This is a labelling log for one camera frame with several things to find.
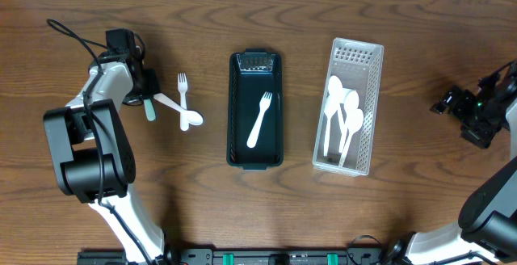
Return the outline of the pale green plastic fork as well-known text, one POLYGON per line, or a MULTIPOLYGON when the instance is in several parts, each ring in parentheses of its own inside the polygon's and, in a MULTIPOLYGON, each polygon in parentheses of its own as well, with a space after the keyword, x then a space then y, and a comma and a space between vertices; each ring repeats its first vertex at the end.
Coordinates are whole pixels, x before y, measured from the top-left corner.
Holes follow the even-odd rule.
POLYGON ((156 111, 152 99, 144 100, 145 114, 148 121, 153 122, 157 119, 156 111))

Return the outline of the white plastic fork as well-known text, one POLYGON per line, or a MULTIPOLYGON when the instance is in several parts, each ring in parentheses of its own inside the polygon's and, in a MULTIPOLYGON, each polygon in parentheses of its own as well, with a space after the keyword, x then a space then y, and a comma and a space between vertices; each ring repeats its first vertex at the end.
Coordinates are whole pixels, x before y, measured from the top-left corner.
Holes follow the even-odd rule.
MULTIPOLYGON (((187 108, 187 93, 188 83, 187 83, 187 75, 185 73, 178 74, 178 91, 180 94, 180 106, 183 108, 187 108)), ((189 122, 187 118, 181 114, 180 115, 180 128, 182 131, 186 132, 189 129, 189 122)))
POLYGON ((256 146, 256 143, 258 141, 260 128, 263 122, 263 117, 265 115, 266 110, 271 105, 271 99, 272 99, 272 93, 267 91, 263 94, 262 98, 259 102, 259 113, 257 116, 256 121, 254 122, 254 126, 251 129, 250 135, 247 139, 246 145, 248 148, 254 148, 256 146))

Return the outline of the white plastic spoon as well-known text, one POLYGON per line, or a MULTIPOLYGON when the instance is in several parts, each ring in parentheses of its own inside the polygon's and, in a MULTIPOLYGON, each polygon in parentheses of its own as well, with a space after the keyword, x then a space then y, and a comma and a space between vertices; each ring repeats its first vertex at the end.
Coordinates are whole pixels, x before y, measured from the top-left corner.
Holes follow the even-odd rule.
POLYGON ((163 93, 158 93, 153 96, 155 100, 157 100, 159 103, 162 103, 166 105, 167 107, 170 107, 180 113, 181 116, 183 116, 186 121, 195 126, 199 126, 204 122, 203 116, 193 110, 187 110, 184 107, 181 107, 179 104, 177 104, 174 100, 170 99, 168 96, 164 95, 163 93))
POLYGON ((364 122, 364 113, 360 109, 355 109, 351 111, 351 113, 347 116, 348 119, 348 135, 343 148, 343 152, 340 158, 339 165, 344 166, 344 162, 346 161, 347 154, 351 145, 351 138, 355 133, 357 133, 363 126, 364 122))
POLYGON ((344 111, 346 112, 346 118, 343 124, 342 136, 340 139, 339 152, 344 151, 347 138, 351 135, 352 122, 355 119, 355 112, 359 107, 359 94, 356 90, 352 90, 347 93, 343 102, 344 111))
POLYGON ((326 105, 324 108, 324 114, 326 116, 326 130, 324 136, 324 146, 323 146, 323 155, 325 157, 328 156, 328 151, 330 147, 330 126, 331 120, 334 114, 337 112, 339 106, 338 99, 335 95, 329 95, 326 100, 326 105))
POLYGON ((347 130, 345 127, 343 110, 341 108, 345 94, 343 91, 343 84, 337 76, 332 75, 330 77, 328 91, 329 95, 331 95, 334 98, 334 101, 337 103, 338 124, 340 127, 341 135, 345 136, 347 134, 347 130))

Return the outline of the black plastic basket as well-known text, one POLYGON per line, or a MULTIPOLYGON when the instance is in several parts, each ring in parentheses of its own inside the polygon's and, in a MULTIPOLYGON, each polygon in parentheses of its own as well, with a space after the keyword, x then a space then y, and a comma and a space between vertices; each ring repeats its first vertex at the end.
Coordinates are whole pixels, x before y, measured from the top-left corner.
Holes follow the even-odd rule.
POLYGON ((247 49, 229 58, 226 161, 243 170, 266 170, 284 160, 282 61, 278 53, 247 49), (254 148, 246 145, 265 92, 272 93, 254 148))

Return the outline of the clear plastic perforated basket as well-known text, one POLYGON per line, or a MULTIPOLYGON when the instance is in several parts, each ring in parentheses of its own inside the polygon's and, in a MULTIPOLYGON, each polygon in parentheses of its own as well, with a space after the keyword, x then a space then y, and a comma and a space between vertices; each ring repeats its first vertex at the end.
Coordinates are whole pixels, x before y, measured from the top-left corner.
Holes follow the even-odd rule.
POLYGON ((316 169, 354 177, 369 173, 383 56, 384 47, 380 44, 344 38, 334 39, 313 151, 312 163, 316 169), (351 145, 344 166, 339 165, 342 153, 338 150, 342 135, 337 112, 331 120, 328 156, 323 155, 326 130, 324 108, 329 96, 328 87, 332 75, 340 79, 345 97, 348 92, 357 91, 359 94, 358 109, 364 113, 363 126, 351 138, 351 145))

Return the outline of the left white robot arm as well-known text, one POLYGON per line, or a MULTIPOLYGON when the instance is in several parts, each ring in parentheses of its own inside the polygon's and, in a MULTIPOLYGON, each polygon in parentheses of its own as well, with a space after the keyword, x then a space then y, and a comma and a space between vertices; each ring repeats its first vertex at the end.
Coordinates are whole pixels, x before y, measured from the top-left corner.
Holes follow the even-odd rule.
POLYGON ((89 78, 65 107, 44 114, 58 187, 88 204, 110 226, 127 264, 172 264, 165 234, 137 195, 136 163, 119 109, 146 98, 154 73, 141 52, 107 51, 92 63, 89 78))

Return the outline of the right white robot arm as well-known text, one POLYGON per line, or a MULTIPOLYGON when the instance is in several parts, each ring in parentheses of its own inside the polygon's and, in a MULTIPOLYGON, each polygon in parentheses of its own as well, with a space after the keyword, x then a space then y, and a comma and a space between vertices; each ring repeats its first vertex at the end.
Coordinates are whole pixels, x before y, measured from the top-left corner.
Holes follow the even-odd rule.
POLYGON ((478 94, 454 86, 431 111, 461 122, 461 136, 488 148, 502 128, 511 134, 510 161, 464 203, 456 222, 409 233, 384 253, 384 264, 511 263, 516 260, 516 85, 482 84, 478 94))

